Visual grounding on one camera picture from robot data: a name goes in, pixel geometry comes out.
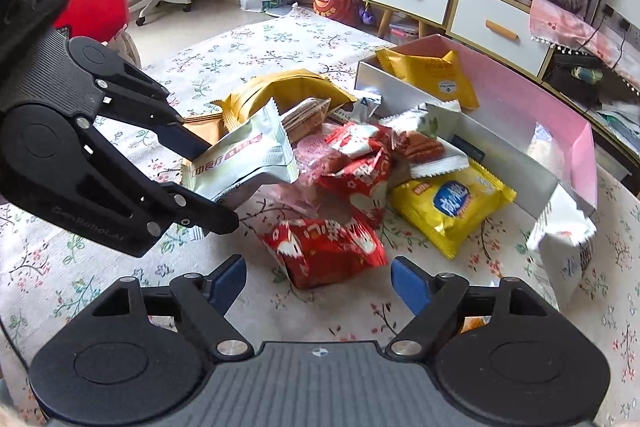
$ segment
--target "drawer handle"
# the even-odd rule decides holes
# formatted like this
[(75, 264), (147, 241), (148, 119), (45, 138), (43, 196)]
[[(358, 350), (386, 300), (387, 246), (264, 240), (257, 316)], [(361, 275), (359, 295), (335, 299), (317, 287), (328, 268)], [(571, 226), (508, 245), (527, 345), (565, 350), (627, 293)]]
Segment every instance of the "drawer handle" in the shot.
[(514, 33), (511, 30), (508, 30), (507, 28), (500, 26), (499, 24), (496, 24), (495, 22), (492, 22), (489, 19), (485, 21), (485, 25), (492, 32), (497, 33), (498, 35), (500, 35), (501, 37), (504, 37), (507, 40), (510, 40), (513, 42), (520, 42), (520, 36), (517, 33)]

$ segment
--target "pink cloth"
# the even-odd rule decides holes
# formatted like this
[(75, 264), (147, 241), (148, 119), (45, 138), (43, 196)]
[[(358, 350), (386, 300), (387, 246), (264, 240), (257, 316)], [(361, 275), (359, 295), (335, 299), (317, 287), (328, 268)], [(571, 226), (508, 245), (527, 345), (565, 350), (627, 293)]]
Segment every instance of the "pink cloth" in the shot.
[[(533, 0), (529, 31), (539, 39), (577, 50), (589, 40), (595, 28), (548, 0)], [(598, 31), (582, 50), (600, 57), (610, 69), (618, 63), (616, 73), (640, 90), (640, 63), (627, 52), (620, 58), (619, 43)]]

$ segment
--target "cabinet leg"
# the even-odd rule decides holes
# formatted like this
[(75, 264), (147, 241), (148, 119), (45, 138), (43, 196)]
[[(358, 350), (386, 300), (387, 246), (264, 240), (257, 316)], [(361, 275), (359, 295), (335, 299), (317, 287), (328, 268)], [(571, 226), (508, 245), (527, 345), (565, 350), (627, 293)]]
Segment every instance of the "cabinet leg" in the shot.
[(385, 10), (385, 14), (382, 16), (380, 26), (378, 27), (379, 39), (385, 38), (386, 32), (389, 30), (389, 23), (391, 22), (391, 17), (393, 16), (393, 14), (393, 10)]
[(418, 21), (418, 37), (426, 37), (428, 31), (429, 30), (427, 29), (427, 23), (424, 21)]

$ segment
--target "cardboard box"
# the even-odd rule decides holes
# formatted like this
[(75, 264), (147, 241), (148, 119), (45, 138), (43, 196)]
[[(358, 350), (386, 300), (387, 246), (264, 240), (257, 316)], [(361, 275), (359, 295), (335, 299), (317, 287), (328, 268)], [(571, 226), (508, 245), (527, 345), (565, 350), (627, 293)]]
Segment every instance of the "cardboard box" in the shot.
[[(465, 111), (466, 116), (456, 122), (454, 134), (484, 153), (482, 164), (513, 187), (518, 192), (516, 203), (537, 219), (560, 182), (525, 152), (536, 123), (543, 125), (564, 153), (578, 207), (587, 216), (593, 214), (598, 179), (590, 124), (530, 80), (446, 37), (432, 35), (395, 48), (401, 54), (424, 57), (444, 57), (451, 50), (458, 52), (480, 102), (478, 109)], [(385, 73), (376, 57), (360, 62), (355, 87), (382, 95), (376, 112), (380, 117), (437, 101)]]

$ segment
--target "wall socket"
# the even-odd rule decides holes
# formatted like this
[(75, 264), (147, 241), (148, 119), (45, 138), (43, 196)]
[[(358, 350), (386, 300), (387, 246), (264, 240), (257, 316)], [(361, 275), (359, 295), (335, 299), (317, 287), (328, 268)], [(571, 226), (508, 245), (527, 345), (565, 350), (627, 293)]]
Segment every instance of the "wall socket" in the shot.
[[(603, 10), (604, 10), (604, 6), (602, 7), (601, 10), (598, 11), (598, 14), (593, 20), (594, 28), (596, 28), (598, 24), (600, 24), (600, 21), (602, 20)], [(620, 15), (618, 12), (613, 10), (613, 15), (605, 19), (603, 26), (608, 26), (616, 35), (618, 35), (622, 39), (625, 36), (624, 30), (620, 27), (620, 23), (623, 20), (625, 20), (625, 18), (622, 15)], [(628, 42), (632, 47), (634, 47), (637, 51), (640, 52), (640, 30), (633, 24), (631, 24), (631, 27), (626, 32), (626, 42)]]

